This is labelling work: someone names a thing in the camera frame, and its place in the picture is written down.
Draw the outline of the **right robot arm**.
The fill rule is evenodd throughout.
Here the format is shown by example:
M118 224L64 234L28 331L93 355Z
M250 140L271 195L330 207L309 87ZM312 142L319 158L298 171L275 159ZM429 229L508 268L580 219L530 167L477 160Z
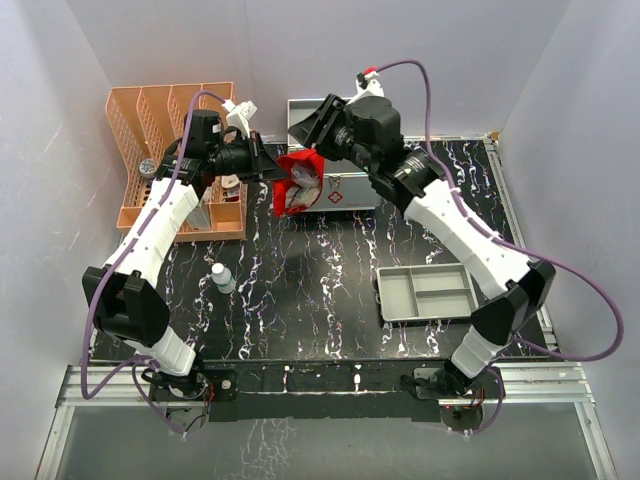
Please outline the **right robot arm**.
M481 373L543 306L555 268L502 245L445 181L434 156L405 145L400 113L385 97L346 101L330 94L288 132L324 159L348 160L366 172L382 198L435 235L476 280L487 301L472 313L461 344L430 380L445 395L471 395Z

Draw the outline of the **red first aid pouch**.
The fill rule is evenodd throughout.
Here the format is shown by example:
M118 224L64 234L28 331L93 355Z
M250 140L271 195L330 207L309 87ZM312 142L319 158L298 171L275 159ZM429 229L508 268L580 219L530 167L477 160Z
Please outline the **red first aid pouch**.
M323 157L317 154L314 149L304 149L294 153L281 155L276 162L280 167L282 167L287 172L287 178L284 180L275 181L273 184L273 207L274 214L277 217L283 215L292 215L297 213L302 213L309 208L311 208L320 198L320 194L323 190L324 183L324 170L325 170L325 160ZM312 165L313 168L317 171L320 178L320 185L318 186L321 190L319 196L317 197L314 204L309 208L295 208L288 209L285 207L285 198L287 190L292 186L296 185L291 179L291 167L295 163L303 163L305 165Z

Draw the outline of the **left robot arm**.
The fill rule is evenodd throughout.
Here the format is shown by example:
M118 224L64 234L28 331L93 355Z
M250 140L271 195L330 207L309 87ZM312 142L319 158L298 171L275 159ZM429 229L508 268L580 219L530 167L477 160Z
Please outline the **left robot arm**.
M194 399L207 376L196 353L170 327L170 309L157 292L160 268L187 217L207 188L222 176L242 182L280 180L284 170L266 151L249 121L251 102L223 105L226 116L197 109L186 114L184 132L170 144L151 183L150 196L117 250L82 277L89 306L83 345L94 331L119 339L141 362L167 378L182 397Z

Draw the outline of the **blue bandage packet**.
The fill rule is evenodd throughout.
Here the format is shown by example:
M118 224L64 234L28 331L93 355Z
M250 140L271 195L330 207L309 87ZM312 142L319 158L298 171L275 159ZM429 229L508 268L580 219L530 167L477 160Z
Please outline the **blue bandage packet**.
M295 163L291 167L291 179L301 188L315 188L320 185L320 178L312 165Z

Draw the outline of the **cotton swab packet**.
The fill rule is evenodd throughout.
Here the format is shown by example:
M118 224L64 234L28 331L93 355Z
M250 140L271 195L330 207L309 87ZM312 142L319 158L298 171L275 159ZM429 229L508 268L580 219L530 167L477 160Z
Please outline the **cotton swab packet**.
M314 204L320 192L319 187L292 186L286 192L285 207L288 209L309 208Z

